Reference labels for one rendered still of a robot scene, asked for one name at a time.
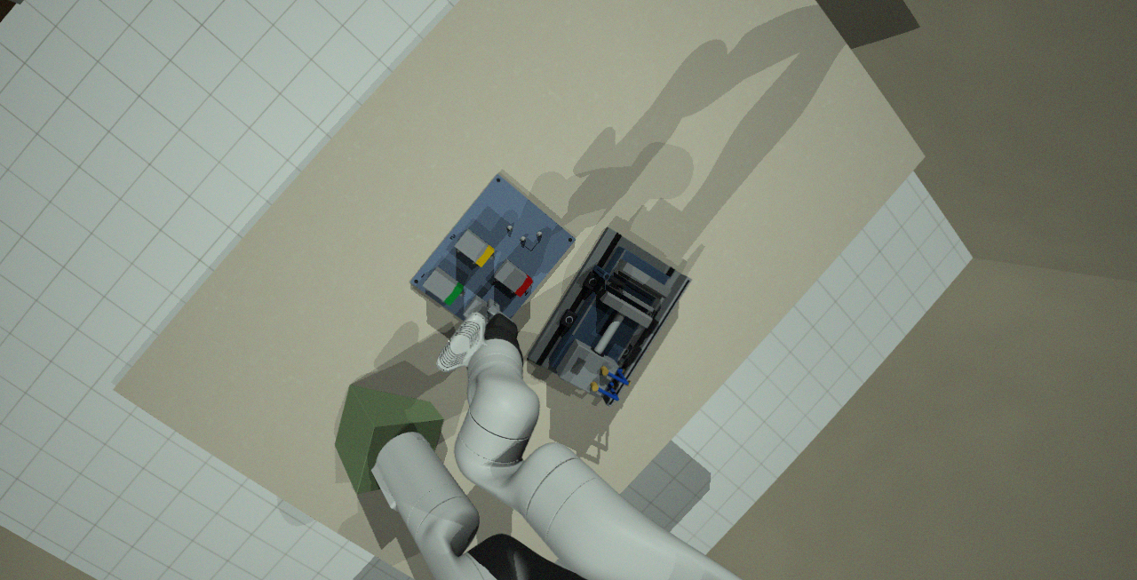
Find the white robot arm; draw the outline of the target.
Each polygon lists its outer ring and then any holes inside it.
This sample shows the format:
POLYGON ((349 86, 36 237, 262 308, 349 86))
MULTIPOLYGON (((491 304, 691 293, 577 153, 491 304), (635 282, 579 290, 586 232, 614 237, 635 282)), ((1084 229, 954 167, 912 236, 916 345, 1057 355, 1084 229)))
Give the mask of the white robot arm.
POLYGON ((742 580, 658 527, 566 446, 547 444, 522 459, 540 411, 522 380, 517 362, 503 354, 472 366, 455 459, 574 572, 506 533, 464 554, 478 533, 478 509, 429 441, 405 432, 380 450, 372 473, 435 580, 742 580))

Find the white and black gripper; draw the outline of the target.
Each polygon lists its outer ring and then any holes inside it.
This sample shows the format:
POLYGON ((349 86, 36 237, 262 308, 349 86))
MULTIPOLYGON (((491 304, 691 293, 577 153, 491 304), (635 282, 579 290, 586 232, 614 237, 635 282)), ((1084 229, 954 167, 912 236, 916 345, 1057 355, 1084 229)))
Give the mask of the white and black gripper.
POLYGON ((462 322, 437 358, 437 367, 441 372, 466 367, 470 378, 470 370, 480 358, 503 354, 517 362, 523 375, 523 356, 515 322, 503 314, 499 304, 492 299, 488 301, 488 312, 493 317, 487 325, 485 317, 480 313, 472 313, 462 322))

